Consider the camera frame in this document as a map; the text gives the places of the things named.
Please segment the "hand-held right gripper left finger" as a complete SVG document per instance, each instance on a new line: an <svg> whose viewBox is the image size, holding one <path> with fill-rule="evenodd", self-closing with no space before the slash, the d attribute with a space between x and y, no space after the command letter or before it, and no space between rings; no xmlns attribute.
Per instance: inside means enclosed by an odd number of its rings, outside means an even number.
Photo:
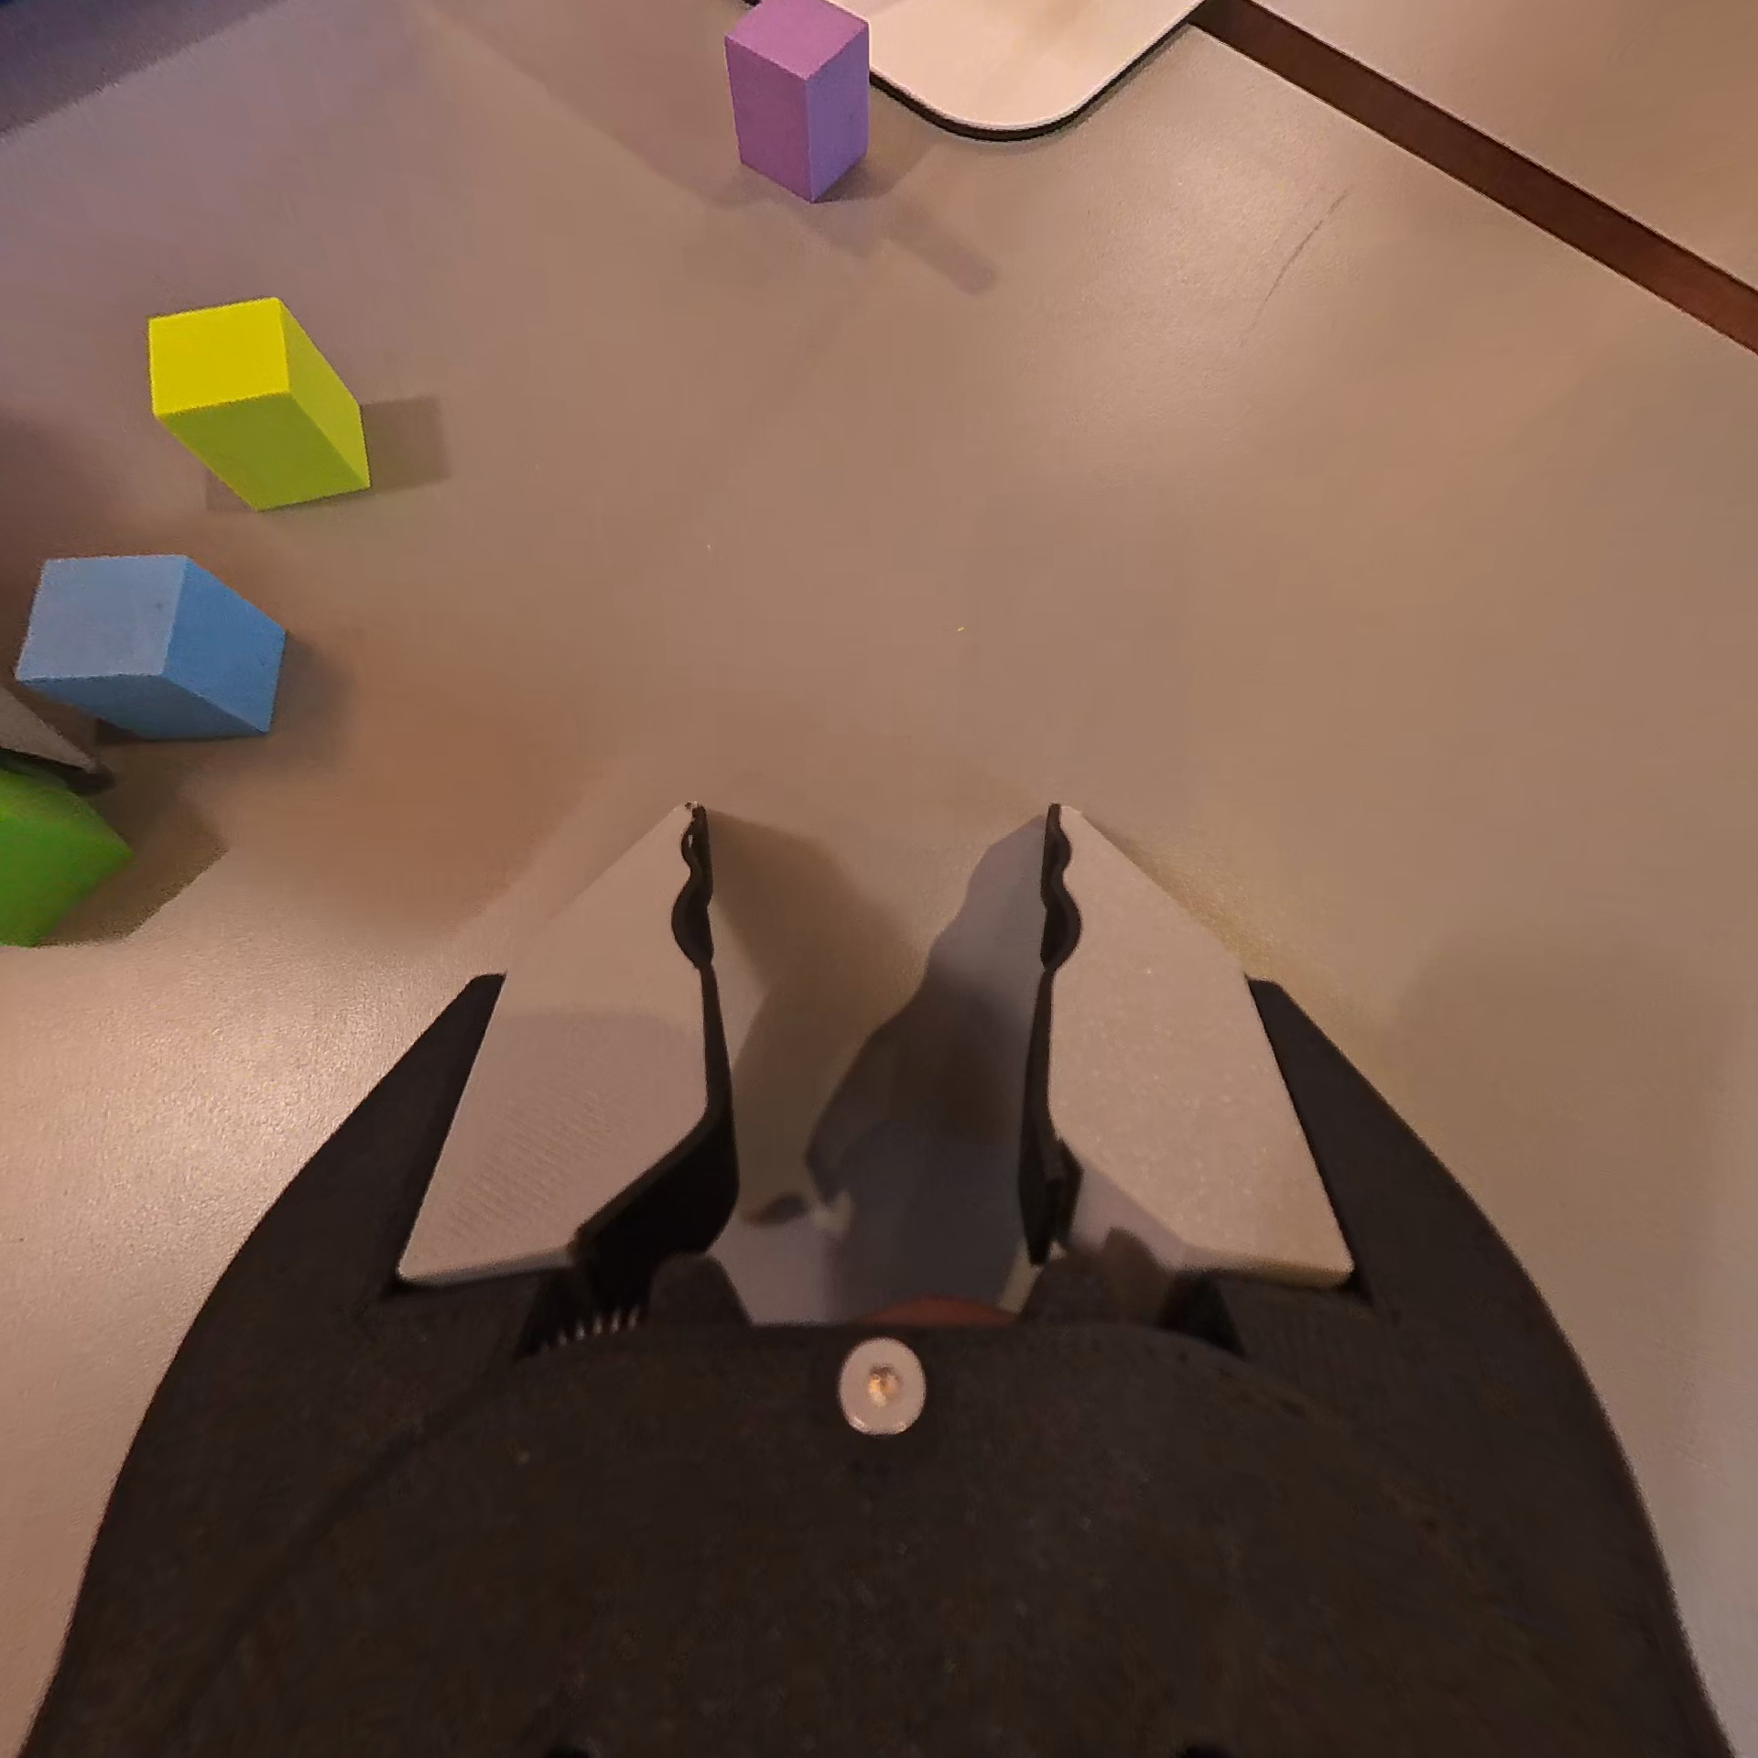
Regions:
<svg viewBox="0 0 1758 1758"><path fill-rule="evenodd" d="M648 1287L737 1197L709 821L671 808L512 955L398 1275Z"/></svg>

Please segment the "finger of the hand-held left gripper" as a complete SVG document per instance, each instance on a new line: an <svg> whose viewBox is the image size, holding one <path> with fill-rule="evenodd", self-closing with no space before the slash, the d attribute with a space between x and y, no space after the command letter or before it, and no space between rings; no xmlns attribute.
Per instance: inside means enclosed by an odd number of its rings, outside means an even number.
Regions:
<svg viewBox="0 0 1758 1758"><path fill-rule="evenodd" d="M33 766L69 789L108 789L112 769L2 687L2 760Z"/></svg>

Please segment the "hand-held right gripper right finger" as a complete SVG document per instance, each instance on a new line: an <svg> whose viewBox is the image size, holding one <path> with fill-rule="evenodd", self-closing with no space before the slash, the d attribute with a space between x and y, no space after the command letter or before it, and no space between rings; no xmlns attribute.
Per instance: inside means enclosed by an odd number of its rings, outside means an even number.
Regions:
<svg viewBox="0 0 1758 1758"><path fill-rule="evenodd" d="M1020 1211L1069 1255L1174 1287L1342 1287L1355 1260L1241 965L1079 808L1044 818Z"/></svg>

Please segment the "green foam cube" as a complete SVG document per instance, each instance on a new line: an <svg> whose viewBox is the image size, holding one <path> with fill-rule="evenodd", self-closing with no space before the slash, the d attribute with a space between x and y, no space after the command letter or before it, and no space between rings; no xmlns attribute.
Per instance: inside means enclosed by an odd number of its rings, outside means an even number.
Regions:
<svg viewBox="0 0 1758 1758"><path fill-rule="evenodd" d="M133 848L60 776L2 769L2 943L33 949L93 890L135 858Z"/></svg>

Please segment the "blue foam cube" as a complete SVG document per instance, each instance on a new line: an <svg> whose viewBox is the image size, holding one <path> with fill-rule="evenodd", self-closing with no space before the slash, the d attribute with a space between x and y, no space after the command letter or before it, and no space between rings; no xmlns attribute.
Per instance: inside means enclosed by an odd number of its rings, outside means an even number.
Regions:
<svg viewBox="0 0 1758 1758"><path fill-rule="evenodd" d="M17 681L146 740L273 727L287 633L194 558L41 564Z"/></svg>

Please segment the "yellow foam cube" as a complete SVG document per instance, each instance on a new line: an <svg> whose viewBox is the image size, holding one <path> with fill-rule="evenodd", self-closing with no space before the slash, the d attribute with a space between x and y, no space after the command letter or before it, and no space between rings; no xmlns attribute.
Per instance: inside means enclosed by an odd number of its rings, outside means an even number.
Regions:
<svg viewBox="0 0 1758 1758"><path fill-rule="evenodd" d="M361 406L280 296L154 314L156 419L256 513L371 490Z"/></svg>

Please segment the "purple foam cube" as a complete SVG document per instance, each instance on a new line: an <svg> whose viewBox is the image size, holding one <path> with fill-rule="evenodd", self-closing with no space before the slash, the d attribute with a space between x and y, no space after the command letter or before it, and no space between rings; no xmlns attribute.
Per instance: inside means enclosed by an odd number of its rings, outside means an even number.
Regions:
<svg viewBox="0 0 1758 1758"><path fill-rule="evenodd" d="M833 1L759 1L724 57L740 163L816 203L868 153L870 25Z"/></svg>

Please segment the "white document stand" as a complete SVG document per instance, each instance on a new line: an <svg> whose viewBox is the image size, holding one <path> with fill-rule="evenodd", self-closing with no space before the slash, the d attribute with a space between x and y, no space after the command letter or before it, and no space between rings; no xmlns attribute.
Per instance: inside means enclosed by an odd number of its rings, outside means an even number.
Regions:
<svg viewBox="0 0 1758 1758"><path fill-rule="evenodd" d="M847 1L877 84L978 139L1058 130L1152 56L1197 1Z"/></svg>

